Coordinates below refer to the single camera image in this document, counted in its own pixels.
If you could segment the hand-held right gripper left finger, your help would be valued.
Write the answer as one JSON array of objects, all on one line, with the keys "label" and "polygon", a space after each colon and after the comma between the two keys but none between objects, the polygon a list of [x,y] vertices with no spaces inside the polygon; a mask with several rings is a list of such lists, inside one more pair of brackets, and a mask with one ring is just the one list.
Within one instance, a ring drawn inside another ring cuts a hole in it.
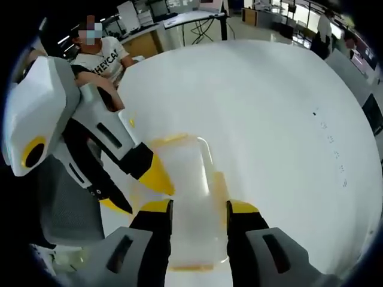
[{"label": "hand-held right gripper left finger", "polygon": [[142,206],[129,227],[92,247],[81,286],[164,286],[171,254],[173,200]]}]

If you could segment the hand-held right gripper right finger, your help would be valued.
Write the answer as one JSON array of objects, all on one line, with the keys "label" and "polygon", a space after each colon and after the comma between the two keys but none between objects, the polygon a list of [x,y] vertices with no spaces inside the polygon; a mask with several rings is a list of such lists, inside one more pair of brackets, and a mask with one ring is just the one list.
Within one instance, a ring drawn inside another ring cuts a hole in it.
[{"label": "hand-held right gripper right finger", "polygon": [[332,286],[333,276],[309,263],[308,252],[279,228],[270,228],[259,210],[228,200],[227,254],[233,286]]}]

